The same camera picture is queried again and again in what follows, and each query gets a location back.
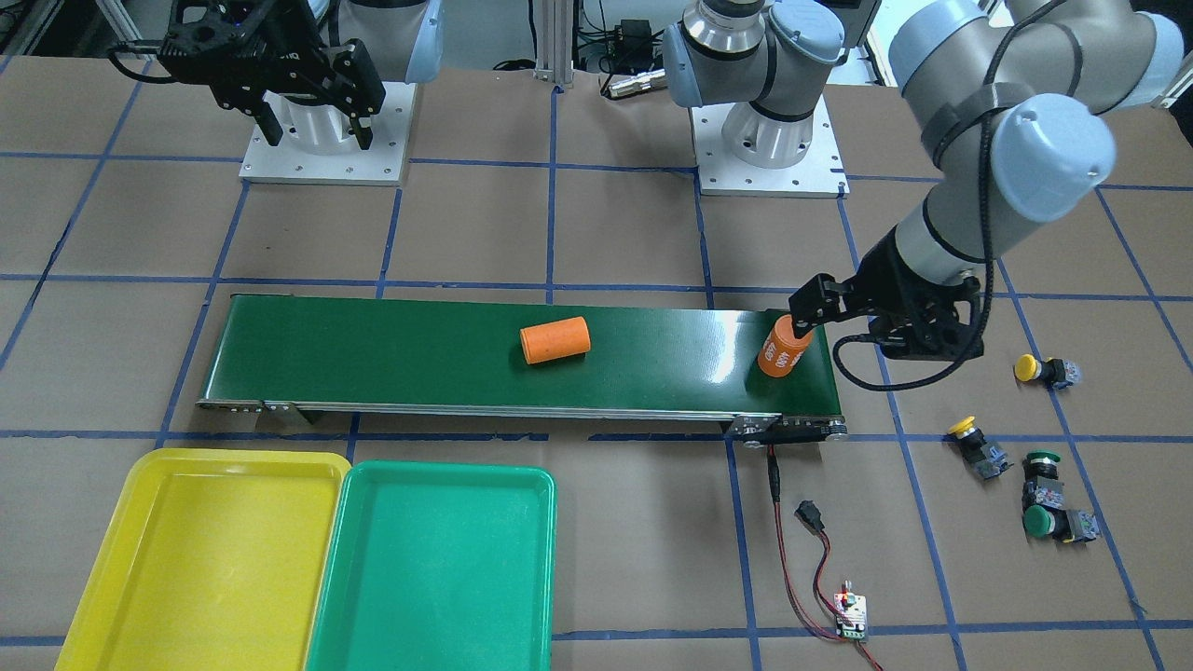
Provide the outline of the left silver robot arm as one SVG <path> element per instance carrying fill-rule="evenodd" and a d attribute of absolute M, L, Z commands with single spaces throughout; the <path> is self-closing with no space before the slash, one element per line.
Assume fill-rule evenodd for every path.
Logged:
<path fill-rule="evenodd" d="M 1185 56 L 1176 21 L 1129 1 L 1010 1 L 995 27 L 972 1 L 934 1 L 889 47 L 900 96 L 942 179 L 857 275 L 789 298 L 796 336 L 869 318 L 894 361 L 981 353 L 979 267 L 1062 218 L 1115 167 L 1104 115 L 1150 103 Z M 696 1 L 665 30 L 678 106 L 728 103 L 721 143 L 758 170 L 811 149 L 814 111 L 843 55 L 843 21 L 815 1 Z"/>

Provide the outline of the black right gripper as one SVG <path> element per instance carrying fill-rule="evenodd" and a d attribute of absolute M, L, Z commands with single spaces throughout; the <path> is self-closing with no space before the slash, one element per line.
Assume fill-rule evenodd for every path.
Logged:
<path fill-rule="evenodd" d="M 174 1 L 157 63 L 178 82 L 206 86 L 225 109 L 253 107 L 262 137 L 278 147 L 282 124 L 266 101 L 332 105 L 361 150 L 385 90 L 367 47 L 350 39 L 332 54 L 320 33 L 327 1 Z"/>

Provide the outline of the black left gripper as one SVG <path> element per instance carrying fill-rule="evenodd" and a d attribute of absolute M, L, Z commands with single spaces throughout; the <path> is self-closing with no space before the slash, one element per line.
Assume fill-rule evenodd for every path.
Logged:
<path fill-rule="evenodd" d="M 876 315 L 869 333 L 843 336 L 843 344 L 877 345 L 891 361 L 975 361 L 984 356 L 979 336 L 979 281 L 925 281 L 900 254 L 889 232 L 861 260 L 857 276 L 835 281 L 817 273 L 789 297 L 796 338 L 820 324 Z"/>

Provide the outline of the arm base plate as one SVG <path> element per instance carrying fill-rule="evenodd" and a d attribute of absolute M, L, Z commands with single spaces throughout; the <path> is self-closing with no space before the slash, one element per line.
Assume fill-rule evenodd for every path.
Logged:
<path fill-rule="evenodd" d="M 304 106 L 266 93 L 282 124 L 280 144 L 253 131 L 240 177 L 252 183 L 400 186 L 421 85 L 385 82 L 385 101 L 369 118 L 370 148 L 361 150 L 350 121 L 332 106 Z"/>
<path fill-rule="evenodd" d="M 823 98 L 797 122 L 764 117 L 750 103 L 690 112 L 704 195 L 835 199 L 849 192 Z"/>

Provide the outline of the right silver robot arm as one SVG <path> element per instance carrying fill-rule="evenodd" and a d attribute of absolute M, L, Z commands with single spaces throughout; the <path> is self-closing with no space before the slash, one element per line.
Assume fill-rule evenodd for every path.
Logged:
<path fill-rule="evenodd" d="M 175 1 L 171 13 L 157 62 L 251 117 L 273 147 L 304 131 L 268 94 L 328 112 L 339 141 L 366 150 L 385 85 L 429 82 L 441 68 L 439 1 Z"/>

